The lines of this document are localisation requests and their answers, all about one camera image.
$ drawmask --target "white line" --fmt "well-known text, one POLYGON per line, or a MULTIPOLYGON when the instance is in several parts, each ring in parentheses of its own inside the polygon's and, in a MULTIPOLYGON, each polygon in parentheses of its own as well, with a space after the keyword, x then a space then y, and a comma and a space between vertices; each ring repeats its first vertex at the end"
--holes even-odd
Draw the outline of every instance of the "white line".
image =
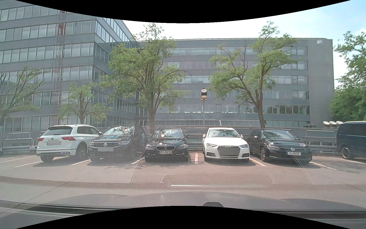
POLYGON ((90 160, 90 159, 85 160, 85 161, 80 161, 80 162, 74 163, 74 164, 72 164, 72 165, 77 165, 77 164, 80 164, 80 163, 83 163, 83 162, 86 162, 86 161, 89 161, 89 160, 90 160))
POLYGON ((366 165, 366 163, 364 162, 360 162, 360 161, 350 161, 350 160, 347 160, 347 159, 341 159, 341 158, 337 158, 339 160, 342 160, 342 161, 348 161, 348 162, 353 162, 353 163, 357 163, 357 164, 362 164, 362 165, 366 165))
POLYGON ((260 163, 259 161, 257 161, 257 160, 254 160, 254 159, 252 159, 252 158, 249 158, 251 161, 253 161, 253 162, 255 162, 255 163, 257 163, 257 164, 260 164, 260 165, 262 165, 262 166, 266 166, 266 165, 264 165, 264 164, 262 164, 262 163, 260 163))
POLYGON ((317 164, 317 163, 315 163, 315 162, 310 162, 310 164, 318 165, 318 166, 321 166, 321 167, 324 167, 324 168, 327 168, 327 169, 338 170, 338 169, 333 169, 333 168, 331 168, 331 167, 328 167, 328 166, 325 166, 325 165, 322 165, 322 164, 317 164))
POLYGON ((20 160, 20 159, 24 159, 26 157, 23 157, 23 158, 19 158, 19 159, 14 159, 14 160, 9 160, 9 161, 16 161, 16 160, 20 160))
POLYGON ((29 164, 26 164, 26 165, 35 164, 35 163, 38 163, 38 162, 42 162, 42 161, 32 162, 32 163, 29 163, 29 164))

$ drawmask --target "white suv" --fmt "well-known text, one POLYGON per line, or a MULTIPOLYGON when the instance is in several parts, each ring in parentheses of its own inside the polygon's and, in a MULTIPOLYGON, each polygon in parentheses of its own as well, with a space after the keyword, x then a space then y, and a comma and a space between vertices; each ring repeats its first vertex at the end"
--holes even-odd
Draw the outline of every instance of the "white suv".
POLYGON ((56 156, 74 156, 84 159, 91 140, 101 135, 95 127, 85 124, 56 125, 37 139, 36 155, 43 162, 56 156))
POLYGON ((203 135, 204 161, 211 159, 249 160, 249 145, 233 128, 213 127, 203 135))

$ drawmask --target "tree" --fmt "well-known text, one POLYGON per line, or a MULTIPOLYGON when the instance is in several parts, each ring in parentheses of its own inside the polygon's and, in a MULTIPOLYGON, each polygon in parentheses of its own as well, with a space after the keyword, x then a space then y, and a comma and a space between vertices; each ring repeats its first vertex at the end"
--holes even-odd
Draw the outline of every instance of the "tree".
POLYGON ((236 102, 238 109, 240 107, 248 109, 249 104, 253 104, 257 109, 262 128, 265 127, 262 90, 264 88, 272 89, 275 85, 269 76, 270 72, 285 64, 297 63, 284 50, 287 47, 292 47, 292 44, 296 43, 296 39, 289 34, 284 34, 278 38, 275 35, 279 34, 279 31, 277 27, 272 27, 272 25, 272 22, 268 22, 268 25, 263 26, 259 38, 249 46, 256 54, 255 59, 247 60, 245 43, 243 49, 233 52, 221 45, 219 46, 221 54, 210 60, 215 61, 217 66, 217 72, 210 77, 210 83, 216 96, 224 100, 230 92, 235 91, 236 98, 239 100, 236 102))
POLYGON ((76 115, 80 119, 80 123, 84 124, 87 116, 97 119, 101 123, 102 119, 107 117, 109 109, 102 103, 94 104, 94 97, 98 91, 92 88, 97 84, 90 83, 89 85, 77 86, 77 83, 72 83, 69 89, 69 97, 61 101, 58 109, 58 118, 64 120, 68 116, 76 115))
POLYGON ((123 44, 114 48, 109 67, 114 74, 105 76, 102 87, 115 87, 112 99, 121 95, 135 98, 139 92, 138 106, 148 112, 151 131, 155 126, 155 114, 158 108, 175 109, 175 101, 185 95, 175 91, 173 84, 185 78, 186 71, 176 65, 165 65, 176 43, 172 38, 161 36, 164 30, 155 23, 145 26, 145 31, 134 36, 137 41, 144 41, 141 48, 127 49, 123 44))
POLYGON ((344 44, 338 44, 334 51, 345 59, 347 73, 338 81, 330 111, 333 117, 342 121, 366 120, 366 32, 344 34, 344 44))
POLYGON ((32 103, 32 95, 43 85, 39 81, 40 70, 28 70, 25 67, 15 78, 10 79, 6 73, 0 77, 0 126, 5 118, 20 111, 38 111, 39 107, 32 103))

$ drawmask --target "front bumper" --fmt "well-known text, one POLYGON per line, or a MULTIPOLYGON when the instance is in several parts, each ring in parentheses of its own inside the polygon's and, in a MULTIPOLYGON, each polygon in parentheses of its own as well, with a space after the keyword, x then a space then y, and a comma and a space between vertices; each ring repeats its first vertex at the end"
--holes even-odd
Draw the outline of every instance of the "front bumper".
POLYGON ((77 149, 36 150, 37 156, 74 156, 77 149))
POLYGON ((92 157, 99 157, 99 158, 105 158, 105 157, 125 157, 127 155, 131 154, 132 147, 130 144, 128 145, 120 145, 116 147, 112 147, 113 151, 106 151, 106 152, 100 152, 98 150, 98 147, 94 147, 92 145, 88 148, 88 158, 92 157))
POLYGON ((206 147, 205 157, 215 159, 247 159, 250 156, 249 147, 245 149, 240 148, 239 153, 235 155, 220 155, 220 150, 218 148, 219 146, 216 148, 206 147))

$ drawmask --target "parked car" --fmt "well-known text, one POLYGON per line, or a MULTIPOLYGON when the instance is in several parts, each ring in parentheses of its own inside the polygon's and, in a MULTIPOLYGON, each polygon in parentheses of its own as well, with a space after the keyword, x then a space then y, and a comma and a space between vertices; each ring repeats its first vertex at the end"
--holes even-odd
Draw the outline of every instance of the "parked car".
POLYGON ((146 133, 138 125, 116 125, 89 144, 89 159, 93 162, 106 157, 124 157, 129 160, 143 153, 148 142, 146 133))
POLYGON ((228 158, 249 160, 249 145, 233 128, 209 128, 203 135, 202 147, 206 162, 228 158))
POLYGON ((251 132, 251 152, 263 162, 293 160, 307 165, 312 160, 311 149, 286 130, 255 129, 251 132))
POLYGON ((85 124, 51 126, 37 139, 36 155, 43 162, 57 156, 73 156, 84 159, 91 140, 100 135, 93 126, 85 124))
POLYGON ((146 145, 145 161, 151 162, 164 157, 183 157, 190 160, 187 137, 179 128, 157 130, 146 145))
POLYGON ((351 121, 339 125, 337 151, 345 159, 366 158, 366 121, 351 121))

